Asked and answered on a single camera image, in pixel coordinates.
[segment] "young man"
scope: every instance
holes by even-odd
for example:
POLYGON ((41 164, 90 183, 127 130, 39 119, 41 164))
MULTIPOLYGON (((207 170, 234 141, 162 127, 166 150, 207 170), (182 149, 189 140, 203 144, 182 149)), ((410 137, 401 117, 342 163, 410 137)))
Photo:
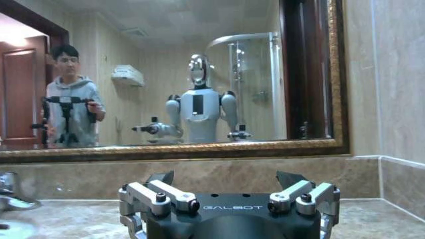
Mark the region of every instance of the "young man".
MULTIPOLYGON (((69 134, 74 134, 78 141, 78 143, 73 143, 71 145, 93 146, 95 143, 95 124, 90 123, 86 110, 95 115, 95 121, 101 122, 105 117, 105 108, 95 85, 86 76, 78 75, 78 52, 71 46, 61 45, 55 47, 51 50, 51 57, 58 70, 58 76, 46 86, 46 96, 90 99, 86 106, 83 103, 71 104, 69 134)), ((49 103, 49 111, 49 143, 59 143, 59 137, 65 134, 65 118, 62 117, 59 104, 49 103)))

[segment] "faucet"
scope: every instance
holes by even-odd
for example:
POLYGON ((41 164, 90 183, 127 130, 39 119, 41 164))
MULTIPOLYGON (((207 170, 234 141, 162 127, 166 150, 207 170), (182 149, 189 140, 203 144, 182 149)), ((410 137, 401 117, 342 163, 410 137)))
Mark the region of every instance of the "faucet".
POLYGON ((29 210, 38 208, 41 202, 22 194, 17 173, 0 173, 0 210, 29 210))

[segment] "marble countertop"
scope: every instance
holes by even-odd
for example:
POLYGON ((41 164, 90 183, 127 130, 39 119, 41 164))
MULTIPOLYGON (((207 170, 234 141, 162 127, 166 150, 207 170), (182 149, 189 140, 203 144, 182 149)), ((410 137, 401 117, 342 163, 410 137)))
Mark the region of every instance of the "marble countertop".
MULTIPOLYGON (((0 219, 34 225, 30 239, 127 239, 117 201, 41 201, 29 211, 4 212, 0 219)), ((418 239, 425 223, 382 200, 341 201, 339 223, 331 239, 418 239)))

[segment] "gray hoodie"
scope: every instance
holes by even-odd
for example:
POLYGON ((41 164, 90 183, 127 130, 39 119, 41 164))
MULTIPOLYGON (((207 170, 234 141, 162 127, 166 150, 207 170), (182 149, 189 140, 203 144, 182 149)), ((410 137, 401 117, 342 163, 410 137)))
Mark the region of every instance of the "gray hoodie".
MULTIPOLYGON (((98 91, 93 81, 86 76, 79 76, 77 81, 69 85, 62 84, 59 77, 55 77, 53 82, 46 85, 46 96, 75 96, 82 99, 93 99, 99 105, 102 111, 105 111, 98 91)), ((58 103, 49 103, 50 115, 49 123, 55 129, 55 136, 49 139, 51 143, 59 139, 62 133, 65 133, 65 118, 62 117, 62 111, 58 103)), ((89 123, 86 115, 86 107, 83 103, 73 104, 69 118, 69 133, 73 133, 77 137, 77 146, 93 146, 95 143, 95 124, 89 123)))

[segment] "glass shower door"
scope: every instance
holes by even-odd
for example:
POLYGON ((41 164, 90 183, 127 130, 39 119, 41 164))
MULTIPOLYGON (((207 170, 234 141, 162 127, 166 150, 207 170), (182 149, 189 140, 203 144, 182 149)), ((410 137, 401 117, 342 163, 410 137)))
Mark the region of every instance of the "glass shower door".
MULTIPOLYGON (((238 124, 246 125, 251 140, 273 140, 281 134, 275 114, 281 113, 278 65, 271 33, 261 37, 237 37, 206 50, 213 64, 210 86, 219 92, 231 90, 237 98, 238 124)), ((218 139, 226 139, 227 127, 218 125, 218 139)))

